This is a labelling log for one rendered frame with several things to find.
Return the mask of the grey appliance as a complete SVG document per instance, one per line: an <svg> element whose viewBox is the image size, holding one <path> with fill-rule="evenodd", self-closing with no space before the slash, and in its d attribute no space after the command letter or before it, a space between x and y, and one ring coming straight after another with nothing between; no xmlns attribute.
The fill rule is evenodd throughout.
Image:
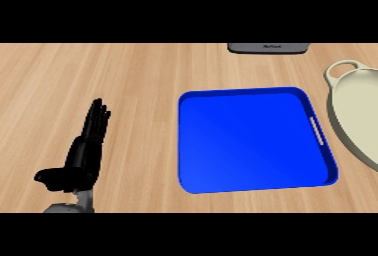
<svg viewBox="0 0 378 256"><path fill-rule="evenodd" d="M242 54L301 54L308 46L308 43L228 43L227 49Z"/></svg>

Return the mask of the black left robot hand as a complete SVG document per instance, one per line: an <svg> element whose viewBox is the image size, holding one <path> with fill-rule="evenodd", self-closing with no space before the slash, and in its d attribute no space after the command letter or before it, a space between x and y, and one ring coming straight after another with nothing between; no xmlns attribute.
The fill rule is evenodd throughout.
<svg viewBox="0 0 378 256"><path fill-rule="evenodd" d="M86 112L81 134L72 141L63 166L42 169L33 176L33 180L44 184L48 191L69 193L92 188L100 172L109 117L110 111L97 98Z"/></svg>

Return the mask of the blue plastic tray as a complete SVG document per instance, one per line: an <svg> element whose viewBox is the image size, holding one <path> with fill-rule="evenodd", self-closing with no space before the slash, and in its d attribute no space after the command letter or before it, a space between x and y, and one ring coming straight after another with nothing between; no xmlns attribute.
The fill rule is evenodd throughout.
<svg viewBox="0 0 378 256"><path fill-rule="evenodd" d="M177 110L177 178L187 193L336 182L336 163L299 88L188 91Z"/></svg>

